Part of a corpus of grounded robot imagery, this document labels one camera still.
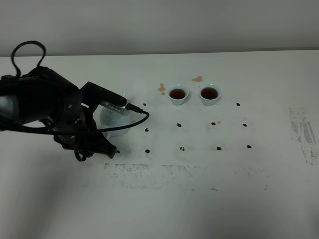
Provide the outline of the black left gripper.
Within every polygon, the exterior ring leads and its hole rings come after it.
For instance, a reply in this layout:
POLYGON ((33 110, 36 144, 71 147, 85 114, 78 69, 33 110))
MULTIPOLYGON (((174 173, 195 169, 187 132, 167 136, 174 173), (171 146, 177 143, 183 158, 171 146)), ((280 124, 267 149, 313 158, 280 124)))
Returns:
POLYGON ((53 139, 64 149, 73 150, 79 162, 84 162, 93 156, 93 152, 112 159, 118 149, 102 133, 91 133, 96 130, 93 114, 88 112, 87 107, 80 106, 64 114, 62 120, 53 129, 57 133, 53 139))

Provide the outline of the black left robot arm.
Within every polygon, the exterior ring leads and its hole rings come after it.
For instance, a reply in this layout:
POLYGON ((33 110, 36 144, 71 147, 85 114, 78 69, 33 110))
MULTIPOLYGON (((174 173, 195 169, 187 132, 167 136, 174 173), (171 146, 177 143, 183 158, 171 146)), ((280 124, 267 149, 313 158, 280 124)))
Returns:
POLYGON ((55 142, 72 150, 78 161, 95 153, 113 158, 117 148, 96 132, 93 112, 102 101, 118 103, 119 96, 94 83, 78 88, 47 67, 21 77, 0 78, 0 128, 40 121, 40 131, 53 134, 55 142))

